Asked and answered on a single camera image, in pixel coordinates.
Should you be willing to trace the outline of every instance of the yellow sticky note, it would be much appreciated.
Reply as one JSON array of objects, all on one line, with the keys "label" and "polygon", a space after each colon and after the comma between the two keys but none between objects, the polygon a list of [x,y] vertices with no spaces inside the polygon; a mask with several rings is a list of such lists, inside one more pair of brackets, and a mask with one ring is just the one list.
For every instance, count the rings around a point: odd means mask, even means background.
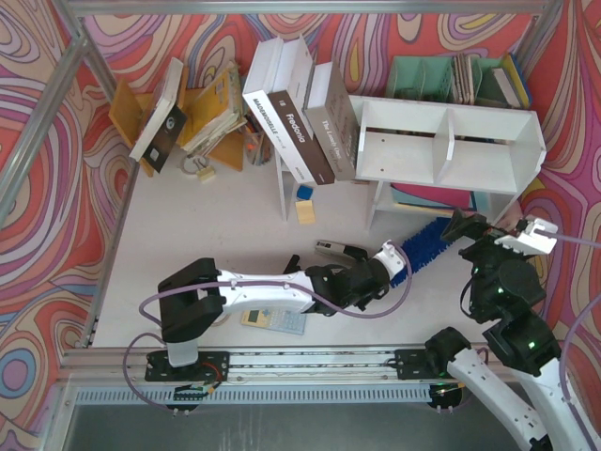
[{"label": "yellow sticky note", "polygon": [[313,224],[316,213],[313,210],[313,200],[301,200],[296,203],[299,224]]}]

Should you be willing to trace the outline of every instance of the brown book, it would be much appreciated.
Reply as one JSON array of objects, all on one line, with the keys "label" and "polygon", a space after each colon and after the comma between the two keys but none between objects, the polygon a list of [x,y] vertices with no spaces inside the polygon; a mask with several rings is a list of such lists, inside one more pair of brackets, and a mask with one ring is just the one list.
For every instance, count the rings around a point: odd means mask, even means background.
[{"label": "brown book", "polygon": [[318,185],[334,183],[334,173],[326,156],[313,136],[313,131],[308,132],[304,126],[301,113],[297,110],[288,92],[271,92],[268,97],[316,183]]},{"label": "brown book", "polygon": [[305,114],[336,178],[355,179],[360,128],[336,64],[316,66]]}]

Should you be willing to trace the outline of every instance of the black mounting plate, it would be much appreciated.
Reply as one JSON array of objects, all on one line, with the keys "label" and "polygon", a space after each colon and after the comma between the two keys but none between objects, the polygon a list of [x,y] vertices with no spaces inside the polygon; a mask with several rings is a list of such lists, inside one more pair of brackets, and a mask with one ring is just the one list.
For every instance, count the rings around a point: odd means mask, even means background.
[{"label": "black mounting plate", "polygon": [[436,374],[427,364],[425,350],[396,350],[394,352],[396,377],[400,381],[417,381],[424,379],[449,379],[447,373]]},{"label": "black mounting plate", "polygon": [[156,350],[146,356],[149,366],[146,368],[144,380],[146,382],[213,382],[215,371],[204,364],[215,366],[222,375],[222,381],[227,381],[229,371],[229,352],[201,352],[198,351],[198,360],[195,364],[173,368],[169,365],[166,350]]}]

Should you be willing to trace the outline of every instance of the gray book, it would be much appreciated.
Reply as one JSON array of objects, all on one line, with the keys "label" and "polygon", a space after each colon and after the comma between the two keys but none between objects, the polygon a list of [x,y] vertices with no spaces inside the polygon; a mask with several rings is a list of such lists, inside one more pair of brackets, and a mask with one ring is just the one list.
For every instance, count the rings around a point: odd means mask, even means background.
[{"label": "gray book", "polygon": [[355,179],[359,123],[335,63],[316,66],[305,115],[336,178]]}]

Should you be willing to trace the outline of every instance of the blue microfiber cloth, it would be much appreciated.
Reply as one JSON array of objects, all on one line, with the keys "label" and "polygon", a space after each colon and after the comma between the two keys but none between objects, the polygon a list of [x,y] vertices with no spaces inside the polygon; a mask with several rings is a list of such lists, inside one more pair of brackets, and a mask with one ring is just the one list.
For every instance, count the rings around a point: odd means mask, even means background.
[{"label": "blue microfiber cloth", "polygon": [[[440,239],[442,231],[450,222],[451,218],[437,218],[403,243],[401,247],[409,258],[413,273],[426,266],[451,245]],[[391,287],[398,287],[406,278],[407,268],[393,277]]]}]

